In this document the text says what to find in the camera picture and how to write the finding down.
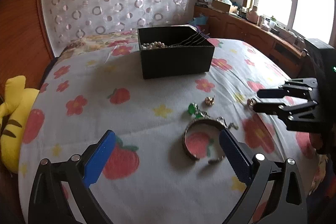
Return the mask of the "person's right hand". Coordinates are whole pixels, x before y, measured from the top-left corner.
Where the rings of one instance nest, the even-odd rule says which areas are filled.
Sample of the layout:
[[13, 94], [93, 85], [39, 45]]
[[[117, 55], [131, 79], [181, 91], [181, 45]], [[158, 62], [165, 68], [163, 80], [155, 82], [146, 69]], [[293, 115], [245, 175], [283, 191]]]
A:
[[335, 133], [327, 134], [309, 134], [309, 140], [312, 147], [320, 155], [335, 153]]

